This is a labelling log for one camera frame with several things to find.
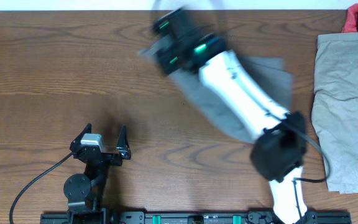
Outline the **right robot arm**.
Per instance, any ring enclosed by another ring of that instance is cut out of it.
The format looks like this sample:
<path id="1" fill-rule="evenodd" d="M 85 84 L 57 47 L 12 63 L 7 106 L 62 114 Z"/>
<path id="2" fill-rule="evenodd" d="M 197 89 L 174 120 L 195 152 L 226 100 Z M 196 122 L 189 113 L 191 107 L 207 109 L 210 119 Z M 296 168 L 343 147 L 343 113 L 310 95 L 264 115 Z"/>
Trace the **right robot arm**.
<path id="1" fill-rule="evenodd" d="M 157 51 L 165 74 L 194 72 L 250 133 L 253 166 L 268 180 L 273 212 L 282 223 L 305 223 L 307 206 L 300 185 L 306 153 L 305 119 L 290 113 L 259 87 L 223 38 L 198 27 L 184 8 L 154 20 L 153 32 L 166 41 Z"/>

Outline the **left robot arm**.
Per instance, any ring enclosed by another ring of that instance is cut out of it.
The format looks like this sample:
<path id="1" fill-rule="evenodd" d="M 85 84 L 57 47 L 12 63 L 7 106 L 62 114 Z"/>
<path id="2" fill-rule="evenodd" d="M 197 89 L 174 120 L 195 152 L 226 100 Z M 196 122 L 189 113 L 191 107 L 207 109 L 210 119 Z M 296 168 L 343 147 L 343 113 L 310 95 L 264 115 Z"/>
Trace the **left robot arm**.
<path id="1" fill-rule="evenodd" d="M 91 132 L 89 123 L 70 144 L 75 159 L 86 164 L 82 174 L 67 179 L 63 192 L 68 199 L 69 223 L 109 223 L 109 210 L 101 205 L 109 168 L 131 159 L 126 126 L 117 141 L 117 153 L 105 152 L 102 135 Z"/>

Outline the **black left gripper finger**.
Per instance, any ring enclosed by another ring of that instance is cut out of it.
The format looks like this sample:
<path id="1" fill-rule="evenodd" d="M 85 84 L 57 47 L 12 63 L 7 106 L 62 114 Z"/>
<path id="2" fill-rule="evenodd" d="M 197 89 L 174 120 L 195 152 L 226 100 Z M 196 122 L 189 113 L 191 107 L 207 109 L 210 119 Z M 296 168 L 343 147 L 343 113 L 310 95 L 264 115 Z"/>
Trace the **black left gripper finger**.
<path id="1" fill-rule="evenodd" d="M 117 145 L 116 145 L 116 149 L 118 150 L 118 152 L 121 155 L 122 159 L 131 160 L 132 153 L 131 153 L 129 142 L 128 142 L 128 139 L 127 139 L 126 125 L 123 125 L 121 130 L 120 130 L 119 138 L 118 138 Z"/>
<path id="2" fill-rule="evenodd" d="M 91 133 L 91 123 L 88 123 L 82 132 L 73 140 L 73 144 L 79 144 L 85 134 Z"/>

